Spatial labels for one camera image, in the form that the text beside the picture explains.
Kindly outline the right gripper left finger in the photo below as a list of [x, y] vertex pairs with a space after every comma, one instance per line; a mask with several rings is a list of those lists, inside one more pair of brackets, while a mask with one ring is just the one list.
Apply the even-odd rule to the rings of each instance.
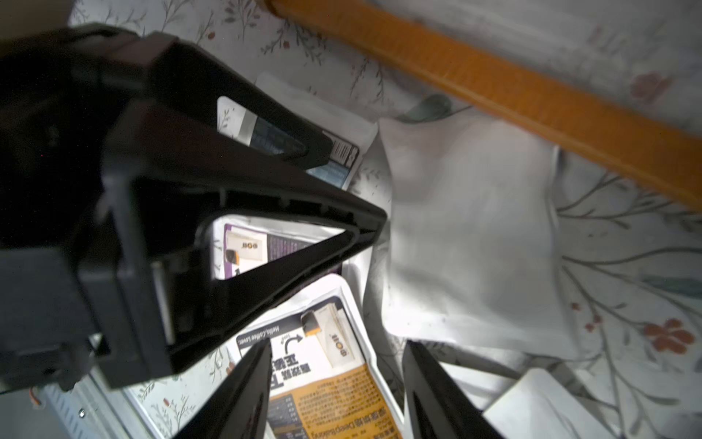
[[263, 438], [272, 378], [272, 347], [253, 345], [177, 438]]

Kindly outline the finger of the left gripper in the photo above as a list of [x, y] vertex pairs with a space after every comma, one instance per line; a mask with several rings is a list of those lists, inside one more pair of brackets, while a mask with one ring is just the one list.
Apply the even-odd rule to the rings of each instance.
[[[187, 371], [302, 286], [371, 247], [387, 215], [305, 171], [237, 145], [164, 104], [127, 104], [102, 142], [101, 214], [78, 278], [113, 388]], [[248, 263], [224, 219], [329, 236]]]

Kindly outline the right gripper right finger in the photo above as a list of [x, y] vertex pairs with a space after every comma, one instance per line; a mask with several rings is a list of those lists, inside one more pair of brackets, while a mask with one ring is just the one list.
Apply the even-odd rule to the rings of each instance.
[[402, 371], [406, 420], [415, 438], [501, 436], [424, 345], [415, 341], [406, 343]]

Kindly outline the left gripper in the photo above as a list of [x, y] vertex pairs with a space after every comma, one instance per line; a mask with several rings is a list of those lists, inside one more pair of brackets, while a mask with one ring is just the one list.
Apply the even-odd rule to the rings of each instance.
[[68, 390], [98, 365], [78, 266], [101, 214], [102, 142], [127, 104], [158, 102], [220, 134], [217, 99], [253, 110], [253, 88], [161, 32], [95, 24], [2, 45], [2, 391]]

